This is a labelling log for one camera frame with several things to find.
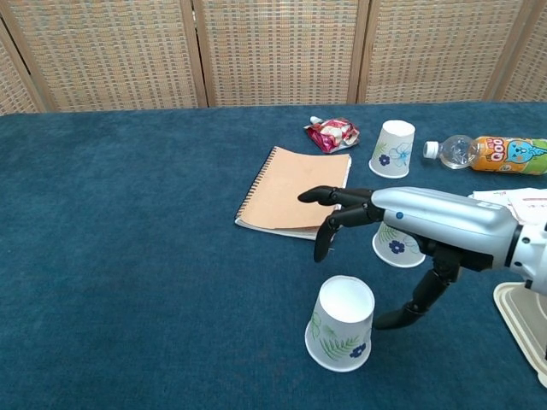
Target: spiral notebook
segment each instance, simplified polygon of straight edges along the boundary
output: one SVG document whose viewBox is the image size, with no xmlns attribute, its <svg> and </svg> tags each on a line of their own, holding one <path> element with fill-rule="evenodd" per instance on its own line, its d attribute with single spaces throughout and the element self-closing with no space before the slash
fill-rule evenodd
<svg viewBox="0 0 547 410">
<path fill-rule="evenodd" d="M 298 201 L 317 185 L 345 187 L 349 154 L 305 155 L 273 147 L 236 213 L 245 228 L 315 240 L 319 226 L 336 209 Z"/>
</svg>

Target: red wrapper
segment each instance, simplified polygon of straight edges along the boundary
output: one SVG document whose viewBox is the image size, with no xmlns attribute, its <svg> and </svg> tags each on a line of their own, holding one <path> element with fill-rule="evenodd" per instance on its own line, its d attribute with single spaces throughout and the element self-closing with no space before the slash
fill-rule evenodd
<svg viewBox="0 0 547 410">
<path fill-rule="evenodd" d="M 321 120 L 311 117 L 311 126 L 305 126 L 308 136 L 326 154 L 352 147 L 359 143 L 359 130 L 345 118 Z"/>
</svg>

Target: table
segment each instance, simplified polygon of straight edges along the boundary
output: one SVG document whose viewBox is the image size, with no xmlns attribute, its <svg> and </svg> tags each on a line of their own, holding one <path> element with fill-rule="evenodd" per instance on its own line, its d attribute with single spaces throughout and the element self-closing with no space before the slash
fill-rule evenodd
<svg viewBox="0 0 547 410">
<path fill-rule="evenodd" d="M 365 281 L 376 313 L 406 302 L 431 259 L 381 262 L 369 225 L 313 243 L 234 225 L 274 145 L 322 155 L 309 116 L 362 131 L 348 186 L 473 190 L 545 178 L 452 171 L 421 158 L 452 134 L 545 137 L 547 104 L 203 108 L 0 118 L 0 408 L 545 408 L 497 311 L 509 271 L 464 271 L 416 324 L 374 331 L 359 370 L 329 372 L 304 346 L 321 283 Z M 416 126 L 410 174 L 368 159 L 385 120 Z"/>
</svg>

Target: blue flower print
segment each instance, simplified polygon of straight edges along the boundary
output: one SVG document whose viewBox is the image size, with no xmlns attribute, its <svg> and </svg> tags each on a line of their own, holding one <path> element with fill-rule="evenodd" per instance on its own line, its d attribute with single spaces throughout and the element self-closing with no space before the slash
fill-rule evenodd
<svg viewBox="0 0 547 410">
<path fill-rule="evenodd" d="M 364 352 L 365 348 L 367 347 L 366 343 L 363 343 L 361 346 L 357 346 L 353 349 L 353 352 L 350 353 L 350 357 L 353 357 L 354 359 L 359 357 L 362 352 Z"/>
<path fill-rule="evenodd" d="M 407 166 L 409 164 L 410 154 L 412 153 L 411 143 L 401 143 L 398 147 L 390 149 L 390 158 L 398 166 Z"/>
<path fill-rule="evenodd" d="M 378 161 L 382 167 L 385 167 L 387 164 L 390 163 L 390 157 L 387 155 L 380 155 Z"/>
<path fill-rule="evenodd" d="M 404 252 L 404 243 L 400 243 L 399 241 L 391 241 L 389 245 L 391 252 L 394 254 L 401 254 Z"/>
</svg>

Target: white paper cup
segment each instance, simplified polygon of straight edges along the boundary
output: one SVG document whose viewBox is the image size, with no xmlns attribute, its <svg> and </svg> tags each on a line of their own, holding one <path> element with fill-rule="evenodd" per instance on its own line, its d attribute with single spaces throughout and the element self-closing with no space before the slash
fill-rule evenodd
<svg viewBox="0 0 547 410">
<path fill-rule="evenodd" d="M 334 276 L 322 286 L 305 333 L 309 355 L 334 372 L 351 372 L 371 350 L 374 295 L 358 278 Z"/>
<path fill-rule="evenodd" d="M 415 127 L 401 120 L 389 120 L 382 125 L 370 169 L 384 178 L 403 178 L 409 174 L 410 156 Z"/>
<path fill-rule="evenodd" d="M 373 237 L 374 253 L 393 267 L 417 267 L 426 256 L 420 252 L 416 240 L 384 222 Z"/>
</svg>

